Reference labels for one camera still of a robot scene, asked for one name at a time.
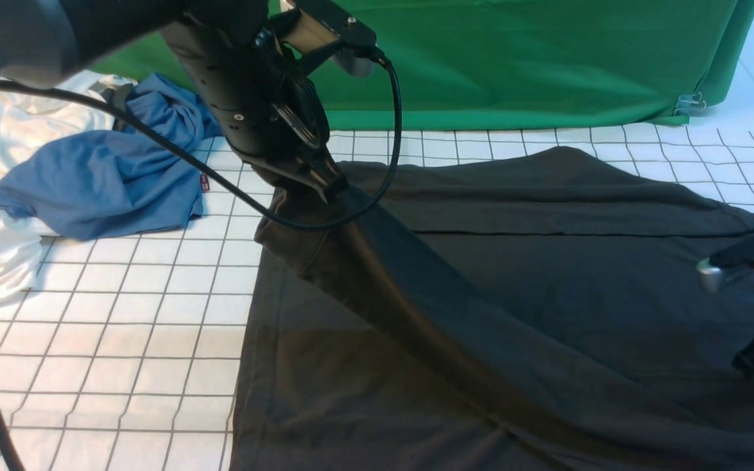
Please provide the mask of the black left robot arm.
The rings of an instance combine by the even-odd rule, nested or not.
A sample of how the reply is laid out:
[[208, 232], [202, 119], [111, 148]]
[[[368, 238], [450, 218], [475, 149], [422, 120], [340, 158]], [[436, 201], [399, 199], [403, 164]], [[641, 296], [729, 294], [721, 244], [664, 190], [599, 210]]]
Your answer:
[[255, 37], [266, 1], [0, 1], [0, 78], [50, 89], [159, 32], [218, 121], [228, 145], [285, 190], [332, 199], [348, 183], [330, 155], [274, 117], [283, 74]]

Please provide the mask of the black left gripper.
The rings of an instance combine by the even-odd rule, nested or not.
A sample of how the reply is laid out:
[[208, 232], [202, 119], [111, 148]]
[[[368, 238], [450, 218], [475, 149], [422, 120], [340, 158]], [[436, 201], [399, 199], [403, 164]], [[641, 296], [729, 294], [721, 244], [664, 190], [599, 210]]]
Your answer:
[[350, 187], [325, 151], [311, 150], [278, 116], [272, 104], [281, 75], [252, 44], [182, 19], [161, 36], [217, 119], [228, 146], [266, 184], [303, 196], [315, 192], [330, 203]]

